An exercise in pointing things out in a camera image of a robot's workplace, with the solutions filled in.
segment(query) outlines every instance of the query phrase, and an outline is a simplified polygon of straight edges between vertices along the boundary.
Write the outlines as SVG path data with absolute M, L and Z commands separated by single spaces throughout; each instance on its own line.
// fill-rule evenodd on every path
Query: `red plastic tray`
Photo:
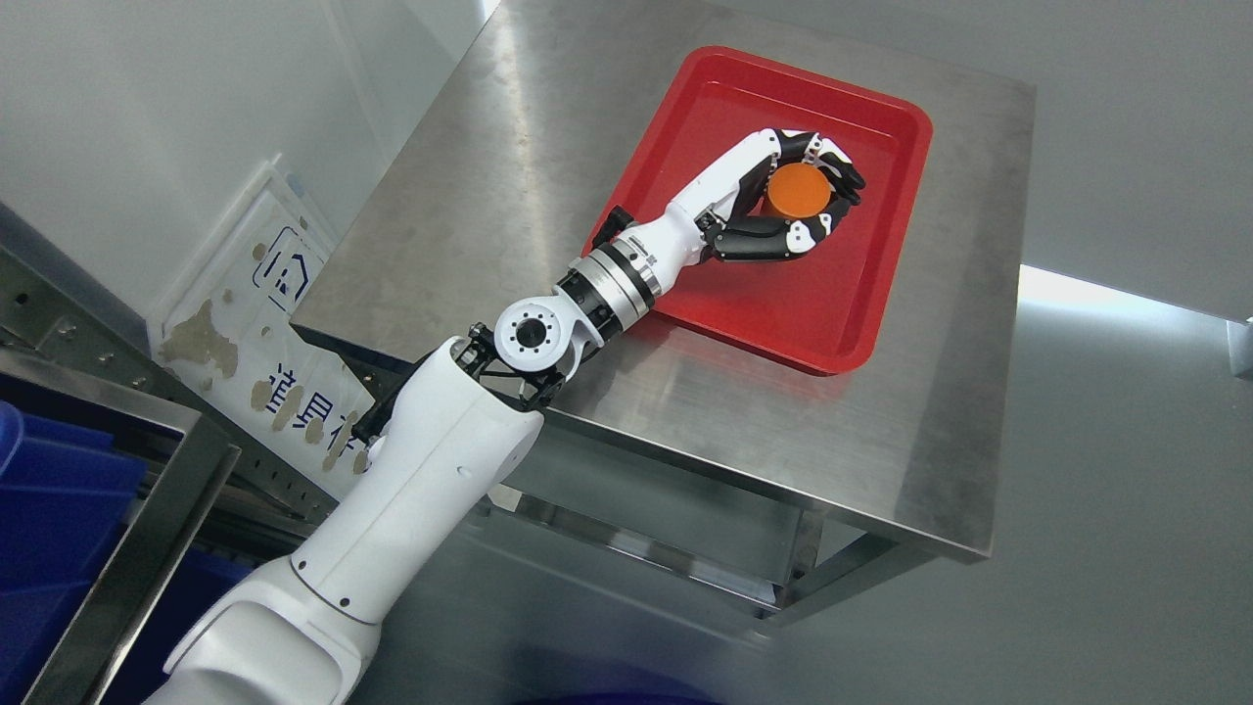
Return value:
M 875 348 L 922 177 L 931 120 L 916 105 L 736 49 L 698 49 L 595 224 L 615 204 L 639 222 L 660 215 L 705 165 L 768 126 L 818 130 L 838 143 L 866 177 L 861 205 L 801 259 L 685 267 L 655 309 L 806 373 L 845 373 Z

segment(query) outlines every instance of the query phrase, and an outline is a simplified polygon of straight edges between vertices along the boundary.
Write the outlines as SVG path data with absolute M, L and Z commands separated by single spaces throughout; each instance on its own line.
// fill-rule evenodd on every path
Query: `metal table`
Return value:
M 774 586 L 763 602 L 767 614 L 787 607 L 781 620 L 935 555 L 986 558 L 1030 85 L 694 1 L 506 1 L 293 322 L 348 357 L 413 361 L 469 323 L 546 292 L 595 224 L 683 58 L 712 44 L 896 95 L 931 116 L 935 136 L 875 356 L 853 373 L 814 378 L 645 318 L 553 412 L 632 451 L 801 507 L 802 542 L 812 542 L 817 516 L 867 532 L 821 565 L 802 560 L 802 577 Z M 662 555 L 652 560 L 665 566 Z

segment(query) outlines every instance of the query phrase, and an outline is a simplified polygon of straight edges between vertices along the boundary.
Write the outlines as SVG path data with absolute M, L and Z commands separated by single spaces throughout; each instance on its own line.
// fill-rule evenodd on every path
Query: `black bracket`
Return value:
M 596 248 L 613 239 L 618 233 L 630 227 L 635 218 L 621 205 L 614 205 L 605 222 L 600 224 L 596 235 L 591 238 L 591 247 Z

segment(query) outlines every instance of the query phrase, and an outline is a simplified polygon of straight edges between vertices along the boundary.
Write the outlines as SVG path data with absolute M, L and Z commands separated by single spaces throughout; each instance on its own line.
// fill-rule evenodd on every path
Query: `robotic hand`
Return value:
M 779 165 L 827 175 L 831 197 L 808 218 L 749 215 Z M 684 187 L 657 219 L 615 208 L 586 257 L 553 294 L 524 298 L 495 332 L 476 323 L 419 362 L 355 430 L 382 436 L 368 472 L 292 555 L 254 571 L 200 617 L 165 662 L 149 702 L 343 702 L 378 646 L 383 617 L 486 492 L 530 451 L 548 406 L 590 352 L 630 327 L 708 255 L 803 255 L 823 240 L 865 180 L 813 131 L 749 134 Z M 506 372 L 489 368 L 502 364 Z M 521 381 L 500 398 L 484 377 Z
M 749 215 L 771 174 L 798 162 L 827 177 L 826 208 L 797 220 Z M 724 260 L 801 257 L 861 203 L 857 190 L 865 185 L 848 155 L 818 133 L 754 131 L 705 167 L 662 217 L 638 224 L 615 207 L 593 250 L 570 264 L 553 296 L 505 308 L 496 321 L 496 354 L 515 371 L 555 369 L 564 382 L 578 371 L 589 344 L 599 348 L 638 321 L 674 286 L 680 268 L 710 254 Z

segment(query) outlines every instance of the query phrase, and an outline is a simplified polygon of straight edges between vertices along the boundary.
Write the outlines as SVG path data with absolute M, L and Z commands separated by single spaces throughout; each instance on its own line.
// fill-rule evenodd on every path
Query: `white wall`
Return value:
M 491 3 L 0 4 L 0 202 L 139 314 L 283 153 L 342 235 Z

